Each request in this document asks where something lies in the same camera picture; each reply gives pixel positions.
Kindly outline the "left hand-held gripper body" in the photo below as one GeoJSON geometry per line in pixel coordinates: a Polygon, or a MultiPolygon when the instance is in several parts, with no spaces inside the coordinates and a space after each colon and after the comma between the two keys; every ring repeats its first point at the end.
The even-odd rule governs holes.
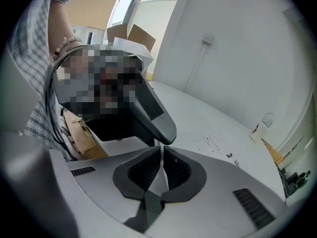
{"type": "Polygon", "coordinates": [[[90,121],[128,112],[149,113],[144,62],[120,50],[71,50],[53,62],[58,103],[90,121]]]}

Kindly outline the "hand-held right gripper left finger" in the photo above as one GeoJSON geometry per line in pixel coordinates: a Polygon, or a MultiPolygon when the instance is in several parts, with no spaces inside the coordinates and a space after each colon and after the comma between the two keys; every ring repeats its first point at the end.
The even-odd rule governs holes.
{"type": "Polygon", "coordinates": [[[159,147],[103,159],[66,162],[50,150],[53,170],[63,195],[83,195],[70,202],[75,214],[98,207],[124,225],[151,225],[163,211],[155,183],[161,174],[159,147]]]}

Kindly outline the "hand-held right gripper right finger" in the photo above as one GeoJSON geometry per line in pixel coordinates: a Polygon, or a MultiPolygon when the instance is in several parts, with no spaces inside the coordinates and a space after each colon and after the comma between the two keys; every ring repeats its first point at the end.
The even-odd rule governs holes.
{"type": "Polygon", "coordinates": [[[166,147],[205,169],[204,187],[189,201],[167,203],[145,232],[151,238],[244,238],[270,224],[286,210],[274,191],[241,168],[223,160],[166,147]]]}

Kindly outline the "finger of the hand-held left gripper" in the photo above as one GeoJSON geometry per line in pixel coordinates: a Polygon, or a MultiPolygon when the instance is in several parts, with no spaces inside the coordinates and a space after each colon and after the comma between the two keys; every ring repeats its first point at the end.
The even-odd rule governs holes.
{"type": "Polygon", "coordinates": [[[138,76],[131,103],[132,132],[147,145],[154,145],[154,140],[170,145],[176,139],[176,125],[149,82],[138,76]]]}
{"type": "Polygon", "coordinates": [[[105,119],[90,120],[86,125],[102,142],[135,136],[150,147],[155,145],[153,134],[132,115],[107,115],[105,119]]]}

